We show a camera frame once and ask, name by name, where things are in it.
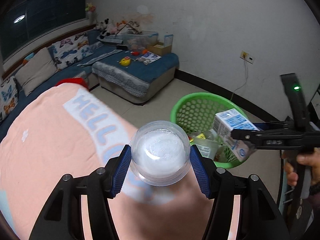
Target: beige pillow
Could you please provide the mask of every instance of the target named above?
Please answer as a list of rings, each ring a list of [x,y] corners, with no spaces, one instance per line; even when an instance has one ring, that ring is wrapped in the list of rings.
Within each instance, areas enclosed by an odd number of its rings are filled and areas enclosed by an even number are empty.
[[[47,48],[41,49],[15,74],[24,93],[28,96],[35,88],[57,72]]]

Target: pillow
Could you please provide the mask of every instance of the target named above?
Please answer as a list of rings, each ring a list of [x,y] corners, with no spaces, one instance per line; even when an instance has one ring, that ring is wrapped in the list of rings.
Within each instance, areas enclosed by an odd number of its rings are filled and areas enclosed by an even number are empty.
[[[18,70],[15,77],[28,96],[35,88],[57,72],[47,48],[38,51],[27,64]]]
[[[52,58],[52,60],[54,61],[54,53],[53,53],[53,45],[51,45],[50,47],[47,47],[49,54]]]
[[[0,85],[0,124],[18,103],[17,83],[11,76]]]
[[[58,70],[93,54],[89,47],[88,33],[80,33],[52,44],[54,63]]]

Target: wall socket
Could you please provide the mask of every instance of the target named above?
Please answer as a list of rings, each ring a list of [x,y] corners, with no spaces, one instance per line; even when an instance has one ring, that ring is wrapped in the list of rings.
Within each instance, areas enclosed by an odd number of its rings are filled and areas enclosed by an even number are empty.
[[[240,58],[244,59],[245,61],[248,61],[251,64],[253,64],[255,60],[255,58],[252,55],[245,51],[241,51]]]

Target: wall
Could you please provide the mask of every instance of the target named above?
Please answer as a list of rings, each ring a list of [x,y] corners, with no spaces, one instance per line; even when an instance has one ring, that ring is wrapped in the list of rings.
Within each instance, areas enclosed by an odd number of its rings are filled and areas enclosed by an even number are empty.
[[[180,69],[236,93],[283,120],[290,114],[279,75],[296,72],[309,102],[320,82],[320,27],[303,0],[87,0],[98,20],[136,19],[174,34]]]
[[[3,62],[4,71],[8,70],[14,63],[16,63],[18,60],[23,58],[25,55],[27,55],[28,53],[30,53],[31,51],[33,51],[34,49],[36,49],[40,45],[42,45],[42,44],[60,36],[60,35],[63,35],[64,33],[71,32],[71,31],[76,30],[78,28],[85,27],[89,24],[90,23],[89,23],[88,19],[78,20],[78,21],[60,26],[56,29],[53,29],[53,30],[41,35],[40,37],[28,42],[25,46],[23,46],[22,48],[17,50],[15,52],[15,54],[11,55],[9,58],[7,58]]]

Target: green laundry basket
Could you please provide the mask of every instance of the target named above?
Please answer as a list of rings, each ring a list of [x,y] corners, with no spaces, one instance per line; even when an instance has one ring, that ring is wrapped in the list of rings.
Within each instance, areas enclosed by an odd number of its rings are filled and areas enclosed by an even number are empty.
[[[184,96],[175,104],[171,110],[170,121],[179,125],[187,134],[204,132],[212,128],[216,113],[233,108],[246,116],[238,106],[228,99],[211,93],[193,93]],[[214,162],[217,167],[230,169],[242,163],[228,147],[226,147],[224,153],[228,162]]]

